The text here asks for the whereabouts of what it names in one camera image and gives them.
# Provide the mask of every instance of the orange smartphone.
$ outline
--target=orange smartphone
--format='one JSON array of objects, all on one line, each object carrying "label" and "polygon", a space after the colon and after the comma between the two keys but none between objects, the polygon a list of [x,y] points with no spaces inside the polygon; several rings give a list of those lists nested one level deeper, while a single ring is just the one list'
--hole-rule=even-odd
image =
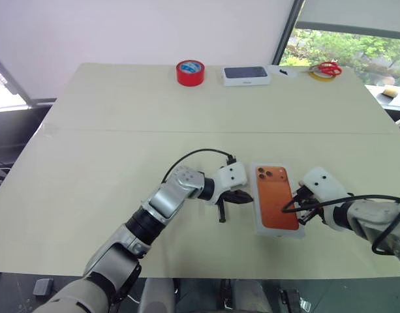
[{"label": "orange smartphone", "polygon": [[267,228],[297,230],[299,226],[297,215],[281,212],[283,207],[292,200],[285,168],[257,166],[255,173],[262,224]]}]

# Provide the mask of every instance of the black cable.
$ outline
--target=black cable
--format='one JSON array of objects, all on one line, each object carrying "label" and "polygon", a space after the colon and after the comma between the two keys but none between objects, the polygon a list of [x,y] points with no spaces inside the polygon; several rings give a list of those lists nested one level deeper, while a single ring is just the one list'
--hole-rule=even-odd
[{"label": "black cable", "polygon": [[162,183],[164,183],[166,181],[166,178],[168,178],[168,175],[170,174],[170,172],[185,158],[189,157],[190,155],[193,155],[195,153],[198,152],[203,152],[203,151],[211,151],[211,152],[216,152],[216,153],[220,153],[222,155],[226,155],[229,159],[229,161],[234,160],[234,157],[227,152],[221,151],[221,150],[217,150],[217,149],[210,149],[210,148],[204,148],[204,149],[198,149],[198,150],[194,150],[191,151],[190,153],[187,153],[186,155],[184,155],[182,158],[180,158],[178,161],[176,161],[175,163],[172,164],[172,166],[169,168],[169,170],[166,172],[165,176],[162,179]]},{"label": "black cable", "polygon": [[299,209],[287,209],[289,206],[291,206],[295,202],[295,200],[292,200],[283,207],[282,212],[283,213],[301,212],[301,211],[316,209],[318,207],[324,207],[327,205],[348,202],[348,201],[354,201],[354,200],[363,200],[363,199],[384,199],[384,200],[393,200],[393,201],[400,203],[400,198],[395,197],[395,196],[386,196],[386,195],[382,195],[382,194],[364,194],[361,196],[350,196],[350,197],[345,197],[345,198],[340,198],[340,199],[335,199],[335,200],[330,200],[330,201],[325,201],[325,202],[320,202],[320,203],[315,203],[315,204],[304,205],[304,206],[300,207]]},{"label": "black cable", "polygon": [[374,252],[375,254],[380,254],[381,256],[393,256],[394,255],[394,253],[392,253],[392,252],[378,250],[378,246],[389,234],[391,234],[391,232],[394,230],[394,228],[397,227],[398,223],[400,223],[400,212],[393,219],[393,221],[390,223],[390,225],[388,225],[388,227],[374,240],[372,247],[371,247],[372,252]]}]

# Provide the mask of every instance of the table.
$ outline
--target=table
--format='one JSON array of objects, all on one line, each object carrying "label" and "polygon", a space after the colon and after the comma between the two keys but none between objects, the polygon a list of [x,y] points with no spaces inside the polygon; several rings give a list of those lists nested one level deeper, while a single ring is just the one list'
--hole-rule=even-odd
[{"label": "table", "polygon": [[[399,129],[350,70],[331,83],[274,76],[230,88],[218,71],[186,88],[168,66],[82,65],[0,188],[0,271],[81,275],[168,167],[200,147],[246,165],[284,163],[295,182],[323,166],[355,194],[400,195]],[[211,175],[224,158],[203,153],[185,164]],[[350,231],[315,219],[304,239],[258,237],[251,203],[226,211],[220,224],[216,207],[186,201],[142,276],[400,276],[396,258],[372,254]]]}]

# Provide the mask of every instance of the window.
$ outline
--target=window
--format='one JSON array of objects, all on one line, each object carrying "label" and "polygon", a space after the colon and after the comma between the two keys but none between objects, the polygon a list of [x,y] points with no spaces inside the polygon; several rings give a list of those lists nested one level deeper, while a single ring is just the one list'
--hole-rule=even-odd
[{"label": "window", "polygon": [[13,95],[7,88],[7,81],[0,73],[0,111],[27,109],[20,95]]},{"label": "window", "polygon": [[400,87],[400,39],[294,29],[281,65],[337,61],[351,67],[365,85]]}]

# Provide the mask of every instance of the green foliage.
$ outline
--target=green foliage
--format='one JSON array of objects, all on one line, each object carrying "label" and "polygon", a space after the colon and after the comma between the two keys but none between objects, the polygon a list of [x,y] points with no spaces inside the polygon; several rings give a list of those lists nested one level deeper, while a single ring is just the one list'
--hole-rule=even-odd
[{"label": "green foliage", "polygon": [[293,30],[282,65],[316,65],[337,61],[352,67],[367,85],[400,86],[400,40],[309,29]]}]

